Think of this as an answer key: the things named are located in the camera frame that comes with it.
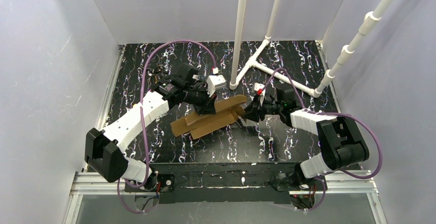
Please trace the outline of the brown cardboard box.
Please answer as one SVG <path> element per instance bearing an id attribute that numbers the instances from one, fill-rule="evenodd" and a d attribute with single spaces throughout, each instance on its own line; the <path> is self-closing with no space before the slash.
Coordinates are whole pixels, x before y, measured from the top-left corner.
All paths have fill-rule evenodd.
<path id="1" fill-rule="evenodd" d="M 247 102 L 244 95 L 236 95 L 215 103 L 216 114 L 198 115 L 192 112 L 171 123 L 175 137 L 189 133 L 192 139 L 198 139 L 218 129 L 235 123 L 244 114 L 241 107 Z"/>

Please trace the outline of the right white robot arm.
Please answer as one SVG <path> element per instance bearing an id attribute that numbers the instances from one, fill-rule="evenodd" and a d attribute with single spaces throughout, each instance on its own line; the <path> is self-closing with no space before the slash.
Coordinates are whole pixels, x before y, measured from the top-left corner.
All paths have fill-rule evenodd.
<path id="1" fill-rule="evenodd" d="M 267 115 L 277 115 L 288 127 L 316 135 L 321 149 L 312 158 L 297 163 L 293 174 L 281 177 L 280 180 L 303 183 L 369 158 L 369 149 L 352 118 L 316 114 L 304 109 L 295 90 L 285 85 L 276 87 L 276 96 L 266 96 L 264 89 L 263 84 L 254 84 L 255 95 L 245 107 L 242 118 L 260 122 Z"/>

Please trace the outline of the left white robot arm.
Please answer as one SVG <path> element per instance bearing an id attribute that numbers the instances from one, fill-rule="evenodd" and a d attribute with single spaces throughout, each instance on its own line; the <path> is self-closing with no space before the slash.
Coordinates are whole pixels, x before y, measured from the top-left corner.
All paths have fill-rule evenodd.
<path id="1" fill-rule="evenodd" d="M 217 68 L 201 79 L 198 69 L 184 64 L 146 89 L 142 100 L 118 120 L 102 130 L 90 129 L 85 137 L 85 162 L 107 182 L 123 178 L 145 185 L 153 170 L 149 161 L 124 155 L 130 143 L 145 127 L 181 103 L 193 105 L 199 115 L 215 114 L 216 91 L 225 84 Z"/>

